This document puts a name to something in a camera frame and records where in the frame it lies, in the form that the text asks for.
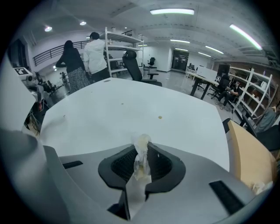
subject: doorway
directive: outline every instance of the doorway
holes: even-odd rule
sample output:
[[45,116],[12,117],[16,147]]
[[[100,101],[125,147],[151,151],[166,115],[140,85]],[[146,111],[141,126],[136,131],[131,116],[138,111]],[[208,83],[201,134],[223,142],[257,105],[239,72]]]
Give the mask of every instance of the doorway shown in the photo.
[[189,53],[186,51],[173,50],[172,69],[184,71],[187,68]]

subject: chair backrest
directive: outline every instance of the chair backrest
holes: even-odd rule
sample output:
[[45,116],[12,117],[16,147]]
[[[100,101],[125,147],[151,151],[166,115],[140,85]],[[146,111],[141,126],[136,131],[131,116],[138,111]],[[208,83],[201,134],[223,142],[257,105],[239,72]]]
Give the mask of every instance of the chair backrest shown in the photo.
[[127,50],[125,55],[122,57],[122,60],[126,65],[126,68],[132,77],[132,80],[141,81],[142,73],[138,67],[136,56],[137,55],[135,51]]
[[117,69],[119,67],[119,64],[117,61],[111,61],[110,67],[111,67],[111,69]]
[[230,81],[227,80],[227,79],[221,79],[221,80],[220,80],[220,86],[221,86],[222,88],[226,88],[226,87],[229,85],[229,83],[230,83]]
[[151,57],[151,58],[150,58],[150,63],[149,63],[149,64],[150,64],[150,65],[153,65],[155,60],[156,60],[156,59],[155,59],[154,57]]

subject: man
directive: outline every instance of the man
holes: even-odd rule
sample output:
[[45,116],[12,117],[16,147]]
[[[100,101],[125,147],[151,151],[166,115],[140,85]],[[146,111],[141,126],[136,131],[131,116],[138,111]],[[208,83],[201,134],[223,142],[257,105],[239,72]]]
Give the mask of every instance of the man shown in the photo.
[[223,105],[220,106],[221,110],[224,109],[229,100],[234,100],[235,97],[238,97],[239,83],[236,81],[233,84],[233,87],[234,88],[232,90],[229,87],[227,87],[226,90],[220,94],[218,101],[215,103],[216,105],[221,104],[221,99],[225,97]]
[[99,34],[90,34],[89,43],[84,48],[84,67],[95,82],[110,78],[107,63],[103,57],[105,42],[99,39]]

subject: computer monitor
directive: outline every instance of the computer monitor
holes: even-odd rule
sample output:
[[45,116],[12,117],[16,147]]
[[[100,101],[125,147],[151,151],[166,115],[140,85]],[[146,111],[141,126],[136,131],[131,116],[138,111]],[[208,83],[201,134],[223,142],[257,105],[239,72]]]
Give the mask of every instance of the computer monitor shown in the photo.
[[222,77],[223,75],[228,75],[230,65],[220,64],[218,68],[217,75]]

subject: white table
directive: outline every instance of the white table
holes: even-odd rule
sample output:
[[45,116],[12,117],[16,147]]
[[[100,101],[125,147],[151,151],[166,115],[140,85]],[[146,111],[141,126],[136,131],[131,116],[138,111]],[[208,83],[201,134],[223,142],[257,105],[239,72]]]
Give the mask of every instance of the white table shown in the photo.
[[203,98],[204,98],[204,96],[205,96],[205,94],[206,94],[206,92],[207,92],[208,87],[209,87],[210,84],[214,84],[214,85],[216,85],[216,86],[219,84],[218,82],[215,82],[215,81],[212,81],[212,80],[208,80],[207,78],[205,78],[205,77],[203,77],[203,76],[200,76],[200,75],[198,75],[198,74],[192,73],[192,72],[187,72],[187,71],[186,71],[185,73],[186,73],[188,76],[189,76],[189,75],[192,75],[192,76],[196,77],[196,80],[195,80],[194,85],[193,85],[193,88],[192,88],[192,92],[191,92],[191,94],[190,94],[191,96],[193,96],[194,93],[196,92],[196,88],[197,88],[199,79],[204,80],[204,81],[207,82],[207,85],[206,85],[205,90],[204,90],[204,92],[203,92],[203,94],[202,94],[202,97],[200,98],[201,100],[203,100]]
[[129,144],[135,132],[229,171],[228,144],[215,106],[132,80],[109,78],[61,100],[47,111],[40,139],[58,156],[67,156]]

